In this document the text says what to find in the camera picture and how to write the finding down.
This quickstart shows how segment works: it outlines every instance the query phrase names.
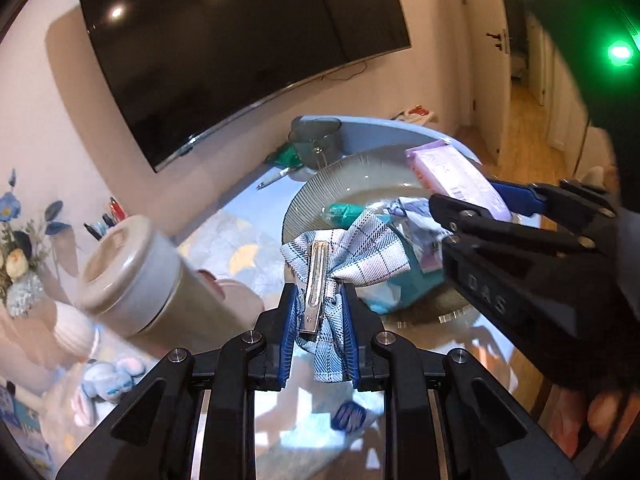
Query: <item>red pen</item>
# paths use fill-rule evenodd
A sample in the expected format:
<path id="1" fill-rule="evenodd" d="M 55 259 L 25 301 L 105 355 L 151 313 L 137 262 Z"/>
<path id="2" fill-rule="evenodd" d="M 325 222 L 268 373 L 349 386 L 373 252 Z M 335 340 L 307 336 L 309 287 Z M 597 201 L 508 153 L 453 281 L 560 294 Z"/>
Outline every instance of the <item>red pen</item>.
<path id="1" fill-rule="evenodd" d="M 124 212 L 124 209 L 120 207 L 120 204 L 118 204 L 117 200 L 114 199 L 113 196 L 110 200 L 111 203 L 109 204 L 109 207 L 111 208 L 113 217 L 116 219 L 116 222 L 122 222 L 127 217 L 127 214 Z"/>

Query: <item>pink package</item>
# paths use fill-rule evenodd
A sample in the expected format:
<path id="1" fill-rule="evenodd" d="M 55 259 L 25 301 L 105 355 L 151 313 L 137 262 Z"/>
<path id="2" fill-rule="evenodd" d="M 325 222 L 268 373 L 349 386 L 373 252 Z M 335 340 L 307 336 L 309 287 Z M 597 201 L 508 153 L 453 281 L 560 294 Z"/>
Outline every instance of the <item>pink package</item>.
<path id="1" fill-rule="evenodd" d="M 409 167 L 426 189 L 487 208 L 496 220 L 511 221 L 509 209 L 491 183 L 444 140 L 405 153 Z"/>

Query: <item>stuffed toy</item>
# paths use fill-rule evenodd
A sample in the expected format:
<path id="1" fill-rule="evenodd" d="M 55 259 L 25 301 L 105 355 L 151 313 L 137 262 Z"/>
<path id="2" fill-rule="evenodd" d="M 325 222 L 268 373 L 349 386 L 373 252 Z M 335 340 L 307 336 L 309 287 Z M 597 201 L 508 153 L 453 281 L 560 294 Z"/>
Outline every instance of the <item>stuffed toy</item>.
<path id="1" fill-rule="evenodd" d="M 145 365 L 133 357 L 119 359 L 115 364 L 88 361 L 82 382 L 71 399 L 76 424 L 93 427 L 97 418 L 95 403 L 106 401 L 115 406 L 133 389 L 136 378 L 144 374 Z"/>

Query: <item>flat screen tv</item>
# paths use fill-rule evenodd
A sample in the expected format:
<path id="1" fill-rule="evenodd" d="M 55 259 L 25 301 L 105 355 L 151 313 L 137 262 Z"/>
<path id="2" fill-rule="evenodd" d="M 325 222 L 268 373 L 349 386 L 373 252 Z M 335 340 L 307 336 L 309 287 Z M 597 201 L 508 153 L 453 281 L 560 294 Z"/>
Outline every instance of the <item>flat screen tv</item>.
<path id="1" fill-rule="evenodd" d="M 410 47 L 399 0 L 80 0 L 111 92 L 159 171 L 278 92 Z"/>

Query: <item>blue plaid towel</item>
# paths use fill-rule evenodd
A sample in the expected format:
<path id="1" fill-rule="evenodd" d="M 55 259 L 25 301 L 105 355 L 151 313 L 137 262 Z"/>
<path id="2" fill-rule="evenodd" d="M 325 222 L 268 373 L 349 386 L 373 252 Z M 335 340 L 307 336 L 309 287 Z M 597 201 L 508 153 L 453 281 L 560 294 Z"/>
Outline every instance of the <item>blue plaid towel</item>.
<path id="1" fill-rule="evenodd" d="M 347 231 L 332 229 L 301 234 L 280 251 L 303 284 L 294 305 L 298 327 L 305 310 L 305 287 L 309 272 L 309 251 L 314 241 L 329 243 L 326 292 L 321 326 L 315 341 L 298 336 L 300 348 L 315 354 L 314 379 L 321 383 L 348 381 L 344 357 L 342 297 L 340 283 L 374 285 L 409 270 L 400 238 L 372 212 L 365 210 Z"/>

